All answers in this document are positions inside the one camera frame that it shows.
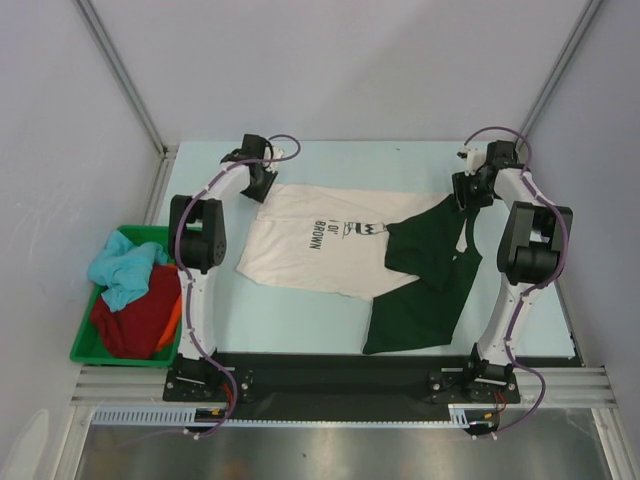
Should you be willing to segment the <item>white and green t-shirt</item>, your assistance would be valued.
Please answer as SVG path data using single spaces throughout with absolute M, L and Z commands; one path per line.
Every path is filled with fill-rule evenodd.
M 477 215 L 447 193 L 277 185 L 237 270 L 259 285 L 370 302 L 365 355 L 445 346 L 482 262 Z

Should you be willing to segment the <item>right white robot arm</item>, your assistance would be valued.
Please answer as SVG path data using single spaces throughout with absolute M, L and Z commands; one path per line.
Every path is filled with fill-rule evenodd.
M 452 176 L 459 209 L 477 212 L 500 200 L 509 210 L 496 257 L 499 294 L 461 376 L 463 393 L 484 402 L 516 389 L 519 335 L 540 292 L 564 269 L 573 212 L 540 191 L 512 142 L 494 141 L 485 151 L 465 145 L 458 156 L 466 162 Z

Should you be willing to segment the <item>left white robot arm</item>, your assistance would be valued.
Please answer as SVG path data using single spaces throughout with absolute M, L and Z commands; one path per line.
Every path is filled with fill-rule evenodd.
M 178 267 L 182 319 L 167 398 L 183 390 L 207 400 L 220 390 L 224 374 L 211 363 L 217 350 L 211 317 L 216 274 L 227 250 L 224 206 L 238 195 L 262 203 L 277 177 L 273 165 L 283 155 L 272 139 L 246 134 L 205 186 L 171 200 L 168 247 Z

